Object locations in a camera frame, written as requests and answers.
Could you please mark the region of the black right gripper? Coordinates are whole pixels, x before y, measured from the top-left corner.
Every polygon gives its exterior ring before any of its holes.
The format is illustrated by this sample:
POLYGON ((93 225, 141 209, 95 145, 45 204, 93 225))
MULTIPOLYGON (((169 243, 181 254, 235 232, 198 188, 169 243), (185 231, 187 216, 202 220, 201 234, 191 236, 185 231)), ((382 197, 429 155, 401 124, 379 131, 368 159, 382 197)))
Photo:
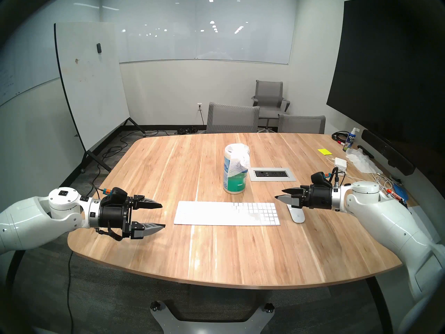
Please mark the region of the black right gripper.
POLYGON ((286 194, 275 196, 275 198, 293 208, 332 209, 332 187, 311 184, 287 188, 282 192, 286 194))

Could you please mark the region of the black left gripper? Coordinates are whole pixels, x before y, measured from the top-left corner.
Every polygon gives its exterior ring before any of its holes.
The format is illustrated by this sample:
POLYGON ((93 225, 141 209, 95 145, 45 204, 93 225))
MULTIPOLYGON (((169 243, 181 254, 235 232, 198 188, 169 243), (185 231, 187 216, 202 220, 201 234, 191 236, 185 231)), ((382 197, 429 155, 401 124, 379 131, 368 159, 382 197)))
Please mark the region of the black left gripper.
MULTIPOLYGON (((131 223, 130 197, 104 197, 99 207, 99 234, 112 238, 143 239, 165 228, 164 224, 131 223)), ((143 195, 134 195, 131 200, 132 209, 157 209, 162 204, 148 199, 143 195)))

